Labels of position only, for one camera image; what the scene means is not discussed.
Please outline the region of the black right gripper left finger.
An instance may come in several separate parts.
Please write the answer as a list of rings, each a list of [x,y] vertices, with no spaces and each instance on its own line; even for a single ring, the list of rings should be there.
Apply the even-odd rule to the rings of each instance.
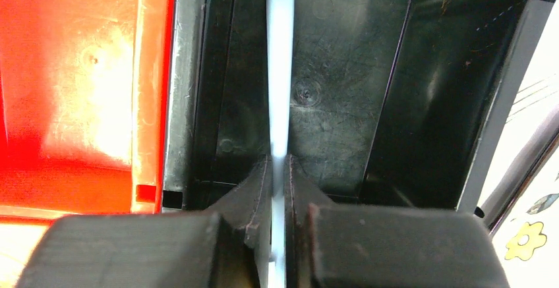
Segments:
[[[202,211],[67,216],[18,287],[266,287],[272,161]]]

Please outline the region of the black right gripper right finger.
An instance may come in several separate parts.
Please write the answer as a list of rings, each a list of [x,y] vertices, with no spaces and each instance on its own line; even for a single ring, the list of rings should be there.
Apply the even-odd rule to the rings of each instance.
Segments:
[[[481,221],[453,210],[338,204],[285,160],[288,287],[507,287]]]

